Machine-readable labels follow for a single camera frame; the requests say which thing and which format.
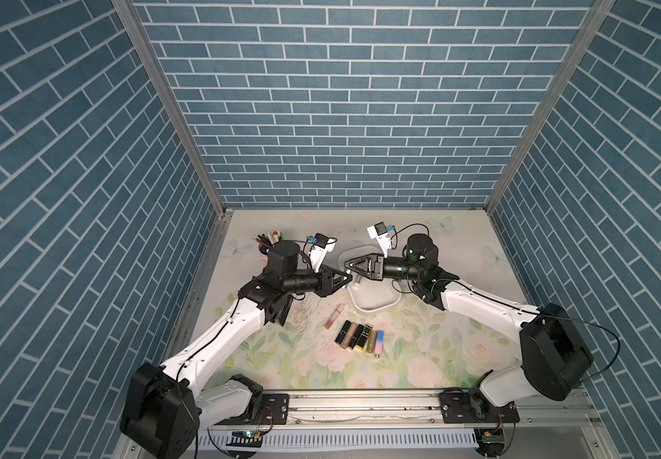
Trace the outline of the pink nude lipstick tube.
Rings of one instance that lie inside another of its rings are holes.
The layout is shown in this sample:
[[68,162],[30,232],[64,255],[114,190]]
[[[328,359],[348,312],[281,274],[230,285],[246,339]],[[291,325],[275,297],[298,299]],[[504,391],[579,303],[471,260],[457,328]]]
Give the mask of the pink nude lipstick tube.
[[330,329],[332,327],[332,325],[334,325],[335,321],[337,321],[337,319],[339,319],[339,317],[341,316],[341,314],[344,312],[345,309],[346,309],[345,304],[343,304],[343,303],[338,304],[335,307],[335,309],[332,311],[332,313],[330,314],[328,319],[326,320],[326,322],[324,324],[324,327],[326,329]]

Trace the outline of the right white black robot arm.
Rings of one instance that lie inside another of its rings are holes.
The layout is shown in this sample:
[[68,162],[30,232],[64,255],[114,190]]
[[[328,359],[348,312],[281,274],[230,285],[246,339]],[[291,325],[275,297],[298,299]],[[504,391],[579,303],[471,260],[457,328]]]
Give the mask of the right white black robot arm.
[[441,268],[439,248],[424,233],[409,237],[402,256],[370,252],[341,265],[368,280],[403,281],[424,303],[473,319],[518,345],[518,363],[489,367],[466,389],[466,415],[475,422],[495,422],[496,409],[535,395],[564,401],[594,362],[561,306],[519,304],[473,287]]

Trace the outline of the white plastic storage box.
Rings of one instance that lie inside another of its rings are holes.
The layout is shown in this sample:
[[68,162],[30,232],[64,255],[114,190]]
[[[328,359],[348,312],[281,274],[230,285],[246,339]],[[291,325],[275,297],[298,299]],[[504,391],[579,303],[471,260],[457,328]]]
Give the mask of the white plastic storage box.
[[[362,246],[342,252],[338,258],[340,270],[344,271],[344,261],[353,254],[381,254],[381,250],[373,246]],[[350,284],[345,289],[349,292],[354,308],[365,314],[378,313],[402,300],[402,294],[393,288],[389,280],[373,281],[364,278],[360,284]]]

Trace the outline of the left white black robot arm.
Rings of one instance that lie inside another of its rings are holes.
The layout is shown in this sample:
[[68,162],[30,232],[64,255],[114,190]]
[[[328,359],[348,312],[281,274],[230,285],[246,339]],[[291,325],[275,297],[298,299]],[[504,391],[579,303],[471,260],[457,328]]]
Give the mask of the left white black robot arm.
[[160,365],[144,363],[133,373],[119,430],[156,458],[178,458],[202,428],[230,418],[255,420],[260,384],[236,375],[211,390],[205,386],[251,335],[268,323],[285,324],[296,296],[325,298],[351,282],[351,275],[324,264],[335,243],[317,234],[310,252],[291,240],[273,244],[261,273],[207,331]]

